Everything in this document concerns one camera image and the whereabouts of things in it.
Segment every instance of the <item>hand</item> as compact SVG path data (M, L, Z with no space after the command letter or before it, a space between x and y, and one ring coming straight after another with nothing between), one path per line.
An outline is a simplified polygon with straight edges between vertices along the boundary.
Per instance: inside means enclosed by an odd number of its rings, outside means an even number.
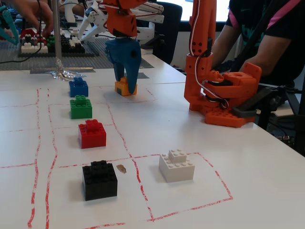
M12 0L18 13L20 13L29 23L39 31L39 21L37 18L45 22L46 26L41 32L43 37L49 36L53 31L53 13L49 8L48 0L40 0L42 15L37 0Z

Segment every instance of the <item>white table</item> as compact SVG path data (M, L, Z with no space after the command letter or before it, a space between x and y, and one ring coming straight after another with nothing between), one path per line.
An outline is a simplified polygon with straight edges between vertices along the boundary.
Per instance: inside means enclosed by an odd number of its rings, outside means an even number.
M304 228L305 159L254 124L206 125L188 109L185 77L144 59L155 68L140 70L137 96L113 91L112 69L87 74L107 146L86 150L67 82L0 72L0 228ZM195 163L193 181L160 174L156 155L175 148ZM113 163L118 196L85 202L81 166L96 160Z

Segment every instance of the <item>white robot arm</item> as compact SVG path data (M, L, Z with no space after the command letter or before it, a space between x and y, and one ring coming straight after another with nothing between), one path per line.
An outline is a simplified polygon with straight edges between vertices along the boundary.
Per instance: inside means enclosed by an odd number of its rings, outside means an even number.
M99 3L94 2L92 7L94 11L102 16L99 18L97 16L94 16L94 21L89 21L89 14L92 12L90 8L85 12L86 17L84 17L84 20L81 24L79 38L81 41L88 39L95 34L98 34L100 32L106 32L105 24L107 21L107 15L103 13L103 10L105 10L105 7L102 4L102 1L99 1ZM146 2L145 4L135 8L131 9L131 11L136 15L137 20L141 21L149 21L149 27L137 27L138 35L137 39L141 41L149 41L152 38L154 38L154 23L163 23L164 16L161 15L164 8L161 5L158 5L156 3L150 3ZM94 27L88 31L84 36L82 35L89 23L93 22Z
M79 31L79 39L81 41L88 39L90 37L95 36L101 32L106 32L104 28L104 24L107 21L107 15L105 15L98 6L98 3L95 1L93 5L88 8L85 12L84 19L82 20L80 31ZM90 31L88 31L85 35L86 28L90 23L94 23L94 26Z

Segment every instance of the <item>metal pole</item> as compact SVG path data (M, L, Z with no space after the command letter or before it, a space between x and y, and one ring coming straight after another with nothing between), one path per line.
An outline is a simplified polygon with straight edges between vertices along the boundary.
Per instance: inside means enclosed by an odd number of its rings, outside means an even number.
M60 23L59 23L58 0L52 1L52 8L53 8L55 54L56 57L61 60L61 31L60 31Z

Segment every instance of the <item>red lego brick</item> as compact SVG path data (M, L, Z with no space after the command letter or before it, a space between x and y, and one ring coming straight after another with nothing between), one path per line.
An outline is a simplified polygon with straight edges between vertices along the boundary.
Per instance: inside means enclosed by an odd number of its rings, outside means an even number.
M82 149L106 146L106 132L102 123L94 119L87 120L85 125L80 124L79 139Z

